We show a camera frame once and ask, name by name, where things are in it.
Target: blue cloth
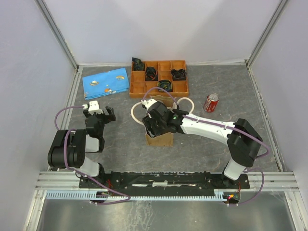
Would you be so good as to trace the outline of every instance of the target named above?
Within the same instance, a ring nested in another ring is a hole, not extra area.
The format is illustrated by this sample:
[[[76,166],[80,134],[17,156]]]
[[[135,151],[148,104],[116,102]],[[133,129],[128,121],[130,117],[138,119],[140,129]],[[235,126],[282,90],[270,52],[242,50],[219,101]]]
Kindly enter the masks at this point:
[[[125,68],[82,78],[85,100],[127,91],[129,82]]]

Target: white wall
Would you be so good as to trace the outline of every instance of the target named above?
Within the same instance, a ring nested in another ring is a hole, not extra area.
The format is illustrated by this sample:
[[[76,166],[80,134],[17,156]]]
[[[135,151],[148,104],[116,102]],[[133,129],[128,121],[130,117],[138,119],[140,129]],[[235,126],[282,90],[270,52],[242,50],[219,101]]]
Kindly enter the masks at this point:
[[[308,208],[308,1],[289,1],[252,70]]]
[[[33,0],[0,7],[0,230],[22,229],[73,68]]]
[[[248,59],[280,0],[45,0],[79,64]]]

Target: cardboard box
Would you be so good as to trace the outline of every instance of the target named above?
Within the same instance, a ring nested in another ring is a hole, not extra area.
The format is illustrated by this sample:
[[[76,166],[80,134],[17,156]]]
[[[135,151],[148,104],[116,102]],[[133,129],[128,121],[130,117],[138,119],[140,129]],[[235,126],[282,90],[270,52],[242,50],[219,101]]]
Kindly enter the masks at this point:
[[[161,95],[152,96],[152,99],[163,102],[167,107],[172,107],[174,103],[170,97],[165,97]],[[157,136],[155,138],[151,138],[147,133],[145,133],[145,138],[146,143],[149,146],[173,147],[173,133],[171,132]]]

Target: white panel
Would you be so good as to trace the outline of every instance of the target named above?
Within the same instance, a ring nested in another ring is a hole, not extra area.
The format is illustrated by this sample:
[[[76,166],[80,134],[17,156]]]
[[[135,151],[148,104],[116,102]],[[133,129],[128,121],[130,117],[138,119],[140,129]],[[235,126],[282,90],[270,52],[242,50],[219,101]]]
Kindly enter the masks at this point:
[[[247,59],[279,0],[45,0],[79,64]]]
[[[33,0],[0,7],[0,224],[22,230],[73,68]]]
[[[252,70],[308,207],[308,1],[289,1]]]

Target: can top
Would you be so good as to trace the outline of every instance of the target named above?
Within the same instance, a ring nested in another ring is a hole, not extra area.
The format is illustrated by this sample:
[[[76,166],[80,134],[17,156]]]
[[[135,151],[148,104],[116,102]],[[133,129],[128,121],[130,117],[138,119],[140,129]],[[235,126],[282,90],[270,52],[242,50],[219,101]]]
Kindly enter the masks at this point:
[[[216,93],[212,93],[212,94],[210,94],[208,97],[209,97],[209,99],[210,99],[211,101],[214,101],[214,102],[216,102],[216,101],[219,100],[219,97],[218,97],[218,95],[217,95]]]

